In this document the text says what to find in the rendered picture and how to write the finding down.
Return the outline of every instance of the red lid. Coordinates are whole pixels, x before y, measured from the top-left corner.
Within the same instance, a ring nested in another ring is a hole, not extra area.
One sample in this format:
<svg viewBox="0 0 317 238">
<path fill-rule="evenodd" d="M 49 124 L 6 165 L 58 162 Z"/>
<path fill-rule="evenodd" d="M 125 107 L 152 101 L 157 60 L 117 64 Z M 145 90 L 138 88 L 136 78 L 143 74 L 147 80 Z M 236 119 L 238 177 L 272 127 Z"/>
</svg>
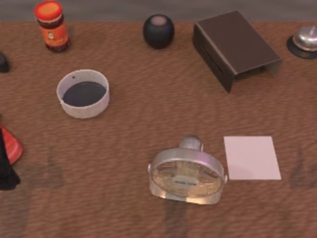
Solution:
<svg viewBox="0 0 317 238">
<path fill-rule="evenodd" d="M 54 0 L 43 1 L 36 5 L 35 16 L 39 20 L 50 21 L 58 18 L 63 12 L 61 5 Z"/>
</svg>

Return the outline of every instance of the jar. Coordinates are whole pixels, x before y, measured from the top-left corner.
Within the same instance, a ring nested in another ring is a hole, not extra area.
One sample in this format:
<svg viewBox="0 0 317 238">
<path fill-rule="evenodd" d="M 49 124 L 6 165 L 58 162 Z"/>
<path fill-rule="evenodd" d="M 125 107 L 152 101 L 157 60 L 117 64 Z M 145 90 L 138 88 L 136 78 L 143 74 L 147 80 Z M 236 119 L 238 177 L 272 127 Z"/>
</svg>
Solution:
<svg viewBox="0 0 317 238">
<path fill-rule="evenodd" d="M 46 47 L 53 52 L 62 52 L 70 44 L 61 5 L 54 0 L 46 0 L 34 9 L 42 31 Z"/>
</svg>

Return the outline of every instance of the bell base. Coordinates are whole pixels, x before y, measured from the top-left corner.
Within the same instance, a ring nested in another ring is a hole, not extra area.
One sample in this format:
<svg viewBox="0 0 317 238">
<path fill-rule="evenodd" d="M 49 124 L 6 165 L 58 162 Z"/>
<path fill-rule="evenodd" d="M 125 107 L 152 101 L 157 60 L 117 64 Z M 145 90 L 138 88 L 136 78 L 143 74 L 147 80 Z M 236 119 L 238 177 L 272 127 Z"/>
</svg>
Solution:
<svg viewBox="0 0 317 238">
<path fill-rule="evenodd" d="M 308 51 L 303 51 L 303 50 L 299 49 L 293 42 L 293 36 L 288 38 L 287 48 L 292 54 L 294 54 L 300 58 L 309 59 L 309 60 L 313 60 L 313 59 L 317 58 L 317 51 L 316 52 L 308 52 Z"/>
</svg>

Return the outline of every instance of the square paper note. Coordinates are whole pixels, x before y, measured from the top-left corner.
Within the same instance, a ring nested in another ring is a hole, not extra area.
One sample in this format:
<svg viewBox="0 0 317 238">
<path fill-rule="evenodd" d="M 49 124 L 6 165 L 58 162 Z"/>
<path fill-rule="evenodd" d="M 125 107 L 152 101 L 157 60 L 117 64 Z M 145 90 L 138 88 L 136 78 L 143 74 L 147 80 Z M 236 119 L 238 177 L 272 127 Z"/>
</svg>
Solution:
<svg viewBox="0 0 317 238">
<path fill-rule="evenodd" d="M 229 178 L 280 180 L 271 136 L 225 136 Z"/>
</svg>

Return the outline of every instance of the brown wooden surface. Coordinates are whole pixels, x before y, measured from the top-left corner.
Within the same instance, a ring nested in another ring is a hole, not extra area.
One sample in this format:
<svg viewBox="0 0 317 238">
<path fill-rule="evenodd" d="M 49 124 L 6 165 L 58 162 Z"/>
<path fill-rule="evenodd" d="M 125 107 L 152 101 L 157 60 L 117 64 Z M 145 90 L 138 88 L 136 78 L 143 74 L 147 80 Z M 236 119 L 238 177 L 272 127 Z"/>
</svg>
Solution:
<svg viewBox="0 0 317 238">
<path fill-rule="evenodd" d="M 2 123 L 23 143 L 22 184 L 0 193 L 1 238 L 314 238 L 317 234 L 317 67 L 287 51 L 303 23 L 255 23 L 284 58 L 236 82 L 227 94 L 191 43 L 192 23 L 174 43 L 150 49 L 141 23 L 69 24 L 72 48 L 52 54 L 35 23 L 1 23 Z M 77 120 L 56 86 L 90 68 L 110 82 L 110 105 Z M 271 135 L 282 181 L 229 181 L 215 206 L 152 196 L 147 164 L 196 134 L 226 166 L 223 137 Z"/>
</svg>

